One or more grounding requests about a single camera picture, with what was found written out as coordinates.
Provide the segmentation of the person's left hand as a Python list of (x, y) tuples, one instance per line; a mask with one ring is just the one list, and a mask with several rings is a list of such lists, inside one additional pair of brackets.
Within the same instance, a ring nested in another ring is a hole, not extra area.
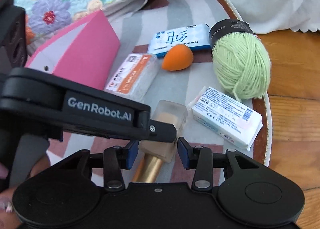
[[(31, 169), (28, 178), (31, 178), (50, 167), (50, 160), (44, 155)], [(1, 192), (1, 228), (18, 228), (21, 224), (16, 213), (13, 211), (12, 196), (16, 187)]]

